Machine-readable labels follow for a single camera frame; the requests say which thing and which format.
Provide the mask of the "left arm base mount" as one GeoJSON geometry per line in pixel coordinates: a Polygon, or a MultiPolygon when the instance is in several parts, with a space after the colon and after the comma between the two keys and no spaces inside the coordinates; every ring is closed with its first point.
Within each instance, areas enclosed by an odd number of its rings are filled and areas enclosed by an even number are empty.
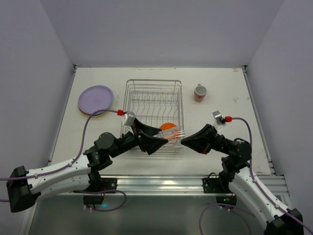
{"type": "Polygon", "coordinates": [[[95,207],[103,203],[105,193],[115,193],[116,188],[117,178],[101,178],[87,189],[75,190],[74,193],[83,193],[83,204],[95,207]]]}

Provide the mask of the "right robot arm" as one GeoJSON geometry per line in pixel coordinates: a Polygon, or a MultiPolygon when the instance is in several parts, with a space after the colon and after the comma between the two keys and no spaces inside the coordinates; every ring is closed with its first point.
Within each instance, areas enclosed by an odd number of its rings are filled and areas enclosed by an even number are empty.
{"type": "Polygon", "coordinates": [[[299,210],[289,209],[253,172],[252,148],[245,140],[229,140],[212,125],[184,138],[181,144],[200,153],[222,152],[222,171],[217,177],[221,190],[229,190],[244,202],[257,218],[266,235],[302,235],[303,217],[299,210]]]}

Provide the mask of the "aluminium mounting rail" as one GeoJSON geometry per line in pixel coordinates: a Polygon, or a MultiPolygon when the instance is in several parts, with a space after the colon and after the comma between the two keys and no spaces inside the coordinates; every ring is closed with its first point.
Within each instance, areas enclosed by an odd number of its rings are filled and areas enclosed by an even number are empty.
{"type": "Polygon", "coordinates": [[[232,193],[210,191],[202,186],[204,175],[102,175],[115,178],[117,190],[127,196],[231,196],[232,193]]]}

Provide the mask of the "purple plate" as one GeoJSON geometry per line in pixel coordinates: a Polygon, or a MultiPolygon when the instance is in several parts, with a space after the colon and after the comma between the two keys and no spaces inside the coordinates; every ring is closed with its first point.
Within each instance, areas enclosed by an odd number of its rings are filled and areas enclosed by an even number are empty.
{"type": "Polygon", "coordinates": [[[102,110],[95,114],[99,116],[110,108],[113,99],[113,92],[109,87],[104,85],[92,86],[80,94],[78,98],[78,108],[86,115],[90,115],[97,110],[102,110]]]}

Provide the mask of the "pink mug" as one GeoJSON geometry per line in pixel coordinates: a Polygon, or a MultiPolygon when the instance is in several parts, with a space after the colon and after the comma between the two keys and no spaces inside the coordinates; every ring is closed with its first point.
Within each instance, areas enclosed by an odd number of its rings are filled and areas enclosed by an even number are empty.
{"type": "Polygon", "coordinates": [[[207,94],[206,87],[202,86],[201,84],[198,84],[194,90],[194,100],[196,102],[202,102],[206,94],[207,94]]]}

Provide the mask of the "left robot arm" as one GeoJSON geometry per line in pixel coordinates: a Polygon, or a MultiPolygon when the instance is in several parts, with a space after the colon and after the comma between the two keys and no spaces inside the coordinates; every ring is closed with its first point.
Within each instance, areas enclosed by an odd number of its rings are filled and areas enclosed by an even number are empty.
{"type": "Polygon", "coordinates": [[[42,199],[68,191],[109,192],[99,172],[112,164],[112,158],[135,147],[151,155],[168,143],[160,134],[161,129],[147,126],[136,118],[129,128],[119,138],[110,132],[102,133],[92,147],[79,149],[75,158],[61,163],[36,169],[26,169],[23,165],[15,168],[5,179],[10,211],[22,212],[42,199]]]}

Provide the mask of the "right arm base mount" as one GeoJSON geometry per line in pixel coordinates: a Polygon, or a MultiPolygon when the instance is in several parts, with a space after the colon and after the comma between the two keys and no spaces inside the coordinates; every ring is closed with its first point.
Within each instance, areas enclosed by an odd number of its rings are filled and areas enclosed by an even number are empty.
{"type": "Polygon", "coordinates": [[[216,202],[220,204],[228,204],[235,206],[237,197],[228,187],[228,181],[221,178],[214,172],[201,179],[203,192],[206,194],[214,194],[216,202]]]}

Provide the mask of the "clear glass cup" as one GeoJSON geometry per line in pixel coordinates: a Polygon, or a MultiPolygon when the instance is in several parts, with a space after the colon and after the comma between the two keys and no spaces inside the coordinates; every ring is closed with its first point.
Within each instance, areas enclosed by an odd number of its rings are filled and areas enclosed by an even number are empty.
{"type": "Polygon", "coordinates": [[[156,137],[166,139],[168,142],[164,145],[166,148],[182,148],[181,140],[185,138],[184,128],[181,126],[161,130],[156,137]]]}

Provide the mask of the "orange bowl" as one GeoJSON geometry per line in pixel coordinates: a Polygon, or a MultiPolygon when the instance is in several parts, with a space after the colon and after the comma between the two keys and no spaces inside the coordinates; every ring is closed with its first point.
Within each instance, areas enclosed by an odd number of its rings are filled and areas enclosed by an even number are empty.
{"type": "Polygon", "coordinates": [[[162,130],[162,137],[168,140],[168,144],[177,144],[177,139],[179,139],[179,130],[175,124],[167,122],[162,124],[160,129],[162,130]]]}

